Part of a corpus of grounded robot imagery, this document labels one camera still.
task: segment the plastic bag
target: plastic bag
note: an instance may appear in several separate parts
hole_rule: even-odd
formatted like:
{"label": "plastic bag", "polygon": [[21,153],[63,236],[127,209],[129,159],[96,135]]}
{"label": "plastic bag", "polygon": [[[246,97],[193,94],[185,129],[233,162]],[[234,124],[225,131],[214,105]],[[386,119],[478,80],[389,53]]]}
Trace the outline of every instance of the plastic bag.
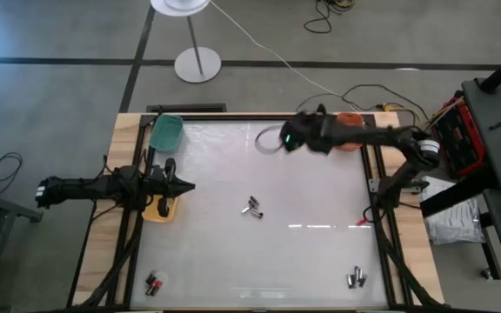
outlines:
{"label": "plastic bag", "polygon": [[[446,190],[454,183],[434,177],[422,178],[430,185],[419,195],[420,201]],[[432,243],[455,242],[484,243],[483,229],[480,225],[477,200],[471,198],[424,219]]]}

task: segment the metal stand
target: metal stand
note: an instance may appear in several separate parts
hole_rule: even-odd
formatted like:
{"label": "metal stand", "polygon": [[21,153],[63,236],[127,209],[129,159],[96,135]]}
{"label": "metal stand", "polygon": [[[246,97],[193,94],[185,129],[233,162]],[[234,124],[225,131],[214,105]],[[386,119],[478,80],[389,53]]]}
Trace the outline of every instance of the metal stand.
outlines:
{"label": "metal stand", "polygon": [[19,216],[28,217],[31,222],[40,222],[42,220],[43,212],[40,210],[34,210],[25,208],[21,205],[11,203],[0,199],[0,210],[6,210],[9,212],[17,213]]}
{"label": "metal stand", "polygon": [[190,39],[193,48],[183,51],[175,60],[175,72],[187,83],[204,83],[214,78],[222,68],[222,60],[211,49],[198,47],[192,20],[189,23]]}

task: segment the table leg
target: table leg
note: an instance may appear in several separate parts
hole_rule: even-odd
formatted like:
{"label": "table leg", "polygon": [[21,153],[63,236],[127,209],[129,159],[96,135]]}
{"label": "table leg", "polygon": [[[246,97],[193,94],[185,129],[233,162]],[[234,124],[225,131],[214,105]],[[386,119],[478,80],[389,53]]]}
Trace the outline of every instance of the table leg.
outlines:
{"label": "table leg", "polygon": [[488,268],[491,271],[491,275],[493,279],[501,279],[501,269],[498,264],[498,259],[496,258],[496,253],[494,252],[494,248],[492,247],[492,243],[486,229],[483,229],[484,239],[486,239],[486,243],[481,243],[484,252],[484,258],[486,258],[486,262],[488,263]]}
{"label": "table leg", "polygon": [[492,221],[491,214],[488,212],[481,213],[480,216],[478,217],[478,220],[480,221],[480,226],[482,228],[487,228],[488,226],[494,225],[494,222]]}
{"label": "table leg", "polygon": [[420,203],[423,217],[434,215],[440,211],[461,203],[480,194],[483,190],[497,186],[496,177],[490,168],[476,171],[451,188]]}
{"label": "table leg", "polygon": [[14,204],[9,201],[0,199],[0,210],[17,213],[19,216],[28,217],[31,222],[40,222],[42,220],[43,212],[31,208],[25,208],[21,205]]}

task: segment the white table surface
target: white table surface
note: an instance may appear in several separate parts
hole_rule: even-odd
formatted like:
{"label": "white table surface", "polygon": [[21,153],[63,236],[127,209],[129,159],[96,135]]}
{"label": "white table surface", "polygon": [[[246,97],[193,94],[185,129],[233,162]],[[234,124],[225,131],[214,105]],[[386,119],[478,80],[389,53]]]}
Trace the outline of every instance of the white table surface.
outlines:
{"label": "white table surface", "polygon": [[[133,309],[386,307],[360,151],[262,155],[256,134],[279,122],[185,122],[177,176],[196,184],[171,223],[144,222]],[[263,145],[276,142],[276,132]],[[241,214],[249,196],[264,218]],[[350,290],[346,275],[368,280]],[[152,271],[164,282],[144,294]]]}

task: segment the black floor line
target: black floor line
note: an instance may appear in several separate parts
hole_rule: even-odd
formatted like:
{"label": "black floor line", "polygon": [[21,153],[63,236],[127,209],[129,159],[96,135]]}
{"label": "black floor line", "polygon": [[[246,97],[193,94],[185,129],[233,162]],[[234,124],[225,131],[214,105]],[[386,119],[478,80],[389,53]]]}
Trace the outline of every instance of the black floor line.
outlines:
{"label": "black floor line", "polygon": [[[148,38],[142,38],[138,48],[148,43]],[[137,61],[142,66],[173,66],[175,60],[169,59],[142,59],[137,58],[61,58],[61,57],[0,57],[0,64],[55,64],[55,65],[133,65]],[[464,64],[464,63],[373,63],[373,62],[317,62],[317,61],[288,61],[291,67],[308,69],[348,69],[348,70],[496,70],[501,64]],[[251,67],[251,68],[284,68],[281,61],[265,60],[223,60],[224,67]]]}
{"label": "black floor line", "polygon": [[[175,60],[147,59],[143,66],[173,66]],[[501,64],[460,63],[372,63],[372,62],[316,62],[288,61],[294,68],[348,69],[348,70],[496,70]],[[224,67],[285,68],[281,61],[223,60]]]}
{"label": "black floor line", "polygon": [[130,68],[129,79],[127,80],[123,98],[121,99],[119,113],[126,113],[129,111],[130,100],[132,99],[132,93],[135,90],[138,72],[140,71],[140,65],[144,57],[144,52],[146,51],[146,44],[148,43],[148,38],[150,37],[152,23],[154,22],[154,13],[154,8],[150,6],[148,9],[148,14],[146,15],[146,21],[144,22],[143,33],[140,35],[140,41],[138,42],[135,60],[132,67]]}
{"label": "black floor line", "polygon": [[0,57],[0,64],[132,65],[133,62],[118,58]]}

